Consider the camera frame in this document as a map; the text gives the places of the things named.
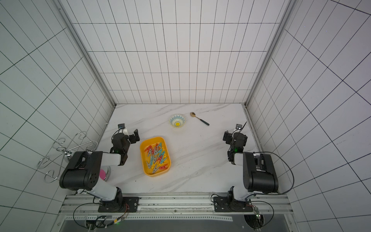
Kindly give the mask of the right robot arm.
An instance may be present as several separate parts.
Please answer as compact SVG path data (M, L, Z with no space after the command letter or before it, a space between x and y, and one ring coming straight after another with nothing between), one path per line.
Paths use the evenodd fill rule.
M250 202L247 199L258 193L269 194L278 192L278 178L270 154L244 151L247 136L234 131L224 132L223 141L230 148L227 151L228 161L243 167L243 187L238 193L231 187L227 195L227 204L231 210L245 208Z

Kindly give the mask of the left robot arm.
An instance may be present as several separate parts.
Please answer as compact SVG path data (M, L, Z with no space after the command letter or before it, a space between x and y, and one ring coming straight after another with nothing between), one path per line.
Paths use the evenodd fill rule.
M138 130L129 135L126 130L112 137L110 152L78 151L70 159L60 177L60 187L69 190L84 190L100 199L98 212L137 212L139 197L124 197L122 190L100 177L102 167L123 166L128 159L131 144L140 141Z

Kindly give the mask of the yellow storage box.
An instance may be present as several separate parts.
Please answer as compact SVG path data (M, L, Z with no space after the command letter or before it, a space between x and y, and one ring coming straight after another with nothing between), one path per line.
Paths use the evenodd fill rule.
M152 155L148 155L145 152L145 149L148 146L152 146ZM162 152L162 150L166 151L166 159L162 164L159 164L157 161L159 154ZM144 173L149 177L157 177L159 175L165 174L170 170L170 167L172 165L171 158L165 143L164 138L162 137L154 137L151 139L147 139L141 143L140 146L140 152L141 152L141 159L142 159L142 165L143 165L143 171ZM155 167L153 170L148 169L147 162L153 161L155 163ZM167 170L159 170L160 166L163 166L165 164L168 164Z

